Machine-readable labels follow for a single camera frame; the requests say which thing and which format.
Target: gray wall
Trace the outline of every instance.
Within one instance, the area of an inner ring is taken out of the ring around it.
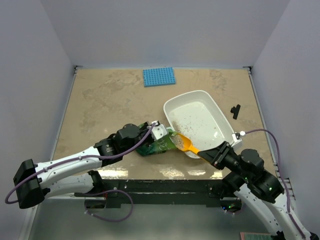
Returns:
[[[252,66],[289,0],[41,0],[73,64]]]
[[[291,0],[253,67],[302,222],[320,234],[320,1]]]
[[[0,35],[0,233],[16,240],[25,211],[4,198],[22,161],[50,157],[72,65],[39,0],[2,0]]]

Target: black bracket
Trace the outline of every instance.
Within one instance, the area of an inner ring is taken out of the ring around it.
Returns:
[[[231,108],[230,112],[233,114],[233,119],[237,119],[238,118],[240,107],[241,107],[241,105],[238,104],[237,106],[233,106]]]

